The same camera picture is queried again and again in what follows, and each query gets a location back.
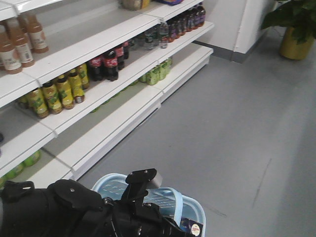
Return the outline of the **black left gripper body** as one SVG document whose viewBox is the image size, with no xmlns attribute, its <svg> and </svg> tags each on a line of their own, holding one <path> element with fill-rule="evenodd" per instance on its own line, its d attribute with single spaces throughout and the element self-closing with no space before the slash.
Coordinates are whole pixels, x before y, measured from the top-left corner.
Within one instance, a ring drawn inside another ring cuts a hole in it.
<svg viewBox="0 0 316 237">
<path fill-rule="evenodd" d="M 171 218 L 161 215 L 155 204 L 141 205 L 114 202 L 105 222 L 108 237 L 189 237 Z"/>
</svg>

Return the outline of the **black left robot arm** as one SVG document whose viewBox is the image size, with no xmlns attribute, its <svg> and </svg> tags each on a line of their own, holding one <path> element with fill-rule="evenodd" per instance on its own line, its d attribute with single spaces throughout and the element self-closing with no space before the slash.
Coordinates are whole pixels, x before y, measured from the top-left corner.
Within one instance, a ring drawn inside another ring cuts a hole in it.
<svg viewBox="0 0 316 237">
<path fill-rule="evenodd" d="M 186 237 L 159 206 L 142 197 L 101 197 L 74 180 L 45 189 L 33 182 L 6 181 L 0 192 L 3 237 Z"/>
</svg>

